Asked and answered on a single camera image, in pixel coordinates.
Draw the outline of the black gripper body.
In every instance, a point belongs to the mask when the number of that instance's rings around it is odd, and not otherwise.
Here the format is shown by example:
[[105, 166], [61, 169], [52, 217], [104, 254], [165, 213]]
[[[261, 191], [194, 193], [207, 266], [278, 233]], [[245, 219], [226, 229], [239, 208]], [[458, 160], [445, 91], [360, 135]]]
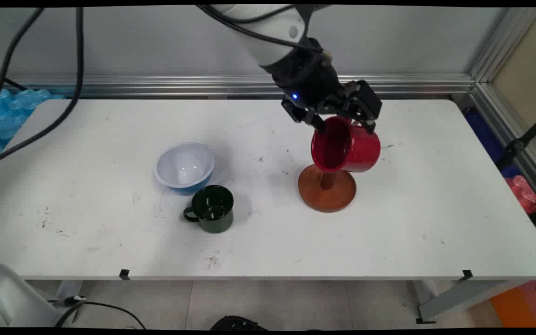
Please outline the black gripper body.
[[345, 102], [336, 70], [328, 54], [294, 47], [282, 59], [262, 66], [284, 98], [317, 113], [334, 113]]

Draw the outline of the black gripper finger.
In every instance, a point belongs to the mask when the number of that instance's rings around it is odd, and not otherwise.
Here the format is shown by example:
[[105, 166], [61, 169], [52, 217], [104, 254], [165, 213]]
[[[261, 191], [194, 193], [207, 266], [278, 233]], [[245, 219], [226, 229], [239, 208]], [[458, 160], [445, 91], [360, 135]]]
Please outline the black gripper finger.
[[382, 102], [365, 80], [347, 82], [342, 87], [345, 102], [342, 116], [361, 125], [368, 134], [375, 133]]
[[312, 108], [300, 108], [297, 107], [291, 100], [288, 98], [283, 98], [281, 100], [281, 106], [291, 117], [295, 123], [306, 123], [307, 125], [314, 128], [320, 134], [324, 134], [326, 131], [325, 121], [315, 112]]

